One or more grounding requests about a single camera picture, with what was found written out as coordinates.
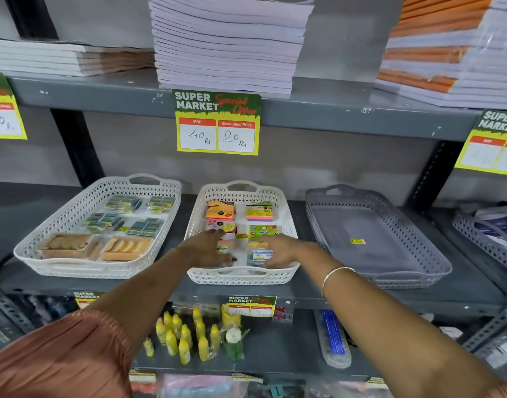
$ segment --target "sleeve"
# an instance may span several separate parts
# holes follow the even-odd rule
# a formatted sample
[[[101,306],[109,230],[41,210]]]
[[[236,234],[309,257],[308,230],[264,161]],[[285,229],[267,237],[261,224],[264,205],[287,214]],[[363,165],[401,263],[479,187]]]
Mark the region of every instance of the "sleeve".
[[[481,398],[507,398],[507,383],[503,381],[498,386],[491,388]]]
[[[130,397],[130,350],[107,314],[69,314],[0,351],[0,397]]]

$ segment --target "bangle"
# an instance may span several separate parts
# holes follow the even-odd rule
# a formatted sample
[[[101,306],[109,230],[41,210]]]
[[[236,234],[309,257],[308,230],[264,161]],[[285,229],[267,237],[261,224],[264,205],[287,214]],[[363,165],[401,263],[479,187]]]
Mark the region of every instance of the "bangle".
[[[356,271],[353,269],[353,268],[350,268],[350,267],[338,267],[338,268],[335,268],[334,270],[332,270],[329,274],[327,274],[325,276],[325,278],[323,278],[323,282],[322,282],[322,297],[325,298],[325,296],[323,295],[323,288],[325,286],[325,283],[327,282],[327,280],[329,279],[329,277],[334,274],[335,272],[337,272],[339,269],[349,269],[350,271],[353,271],[356,273]]]

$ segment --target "tray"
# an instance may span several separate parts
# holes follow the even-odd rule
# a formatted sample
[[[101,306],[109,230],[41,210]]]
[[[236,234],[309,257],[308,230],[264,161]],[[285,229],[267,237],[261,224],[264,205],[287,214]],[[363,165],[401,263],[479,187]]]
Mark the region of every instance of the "tray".
[[[350,347],[347,343],[344,329],[342,328],[342,324],[340,324],[340,321],[337,321],[338,333],[340,334],[340,339],[342,341],[344,353],[334,354],[333,351],[331,350],[329,334],[327,332],[327,328],[325,327],[325,321],[323,317],[326,311],[331,310],[313,310],[313,311],[315,312],[316,329],[318,331],[318,340],[320,341],[320,350],[322,351],[323,359],[326,361],[328,365],[336,367],[337,369],[345,369],[350,367],[351,352]]]
[[[507,268],[507,247],[491,240],[475,227],[475,223],[481,223],[490,227],[495,233],[499,234],[507,241],[507,234],[493,224],[474,218],[464,211],[456,211],[456,215],[453,219],[453,227]]]
[[[246,185],[255,191],[233,191]],[[227,184],[208,184],[200,190],[192,210],[189,225],[185,232],[185,239],[205,230],[206,206],[210,200],[233,201],[237,207],[236,224],[237,233],[246,233],[248,224],[268,224],[266,222],[248,222],[245,217],[244,203],[252,200],[271,201],[274,204],[274,221],[280,233],[297,238],[296,228],[292,220],[283,191],[276,187],[260,186],[251,181],[237,180]],[[231,251],[237,261],[231,267],[224,268],[191,268],[187,274],[193,282],[212,285],[279,285],[290,281],[296,273],[299,263],[294,262],[289,268],[267,269],[246,266],[247,239],[236,239],[236,246]]]
[[[135,184],[132,182],[133,179],[143,177],[154,179],[158,182],[158,185]],[[128,177],[104,177],[80,192],[34,229],[14,248],[14,255],[41,275],[77,278],[130,278],[154,262],[180,206],[181,190],[182,186],[179,181],[164,180],[147,173],[133,174]],[[157,195],[176,199],[168,214],[136,213],[132,215],[136,217],[157,216],[164,220],[164,224],[154,242],[144,255],[133,261],[107,263],[77,258],[49,258],[46,260],[40,258],[37,249],[42,241],[53,233],[81,233],[82,222],[90,214],[104,207],[106,201],[114,194],[130,194],[138,197]]]
[[[305,202],[311,227],[323,248],[379,287],[429,287],[453,269],[380,193],[336,185],[307,190]]]

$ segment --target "gray wall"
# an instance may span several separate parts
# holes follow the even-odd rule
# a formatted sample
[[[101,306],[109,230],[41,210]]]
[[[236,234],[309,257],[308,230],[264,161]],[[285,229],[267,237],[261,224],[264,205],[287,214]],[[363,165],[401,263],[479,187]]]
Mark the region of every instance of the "gray wall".
[[[101,46],[151,47],[146,0],[45,0],[61,39]],[[297,75],[371,81],[402,0],[317,0]],[[0,38],[17,39],[0,0]],[[48,109],[21,108],[28,141],[0,140],[0,181],[78,185]],[[86,113],[107,175],[150,172],[196,193],[238,178],[303,198],[310,187],[347,182],[402,204],[435,144],[290,128],[261,128],[258,157],[176,151],[172,120]],[[507,176],[455,170],[440,194],[449,200],[507,200]]]

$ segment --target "person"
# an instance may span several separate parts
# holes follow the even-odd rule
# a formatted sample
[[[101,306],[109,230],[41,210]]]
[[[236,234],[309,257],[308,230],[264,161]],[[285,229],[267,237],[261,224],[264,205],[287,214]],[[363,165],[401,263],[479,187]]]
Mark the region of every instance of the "person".
[[[86,308],[0,351],[0,397],[131,396],[130,362],[191,267],[217,254],[223,232],[201,232]],[[333,259],[317,244],[264,236],[269,267],[301,263],[396,398],[507,398],[507,383],[436,327]]]

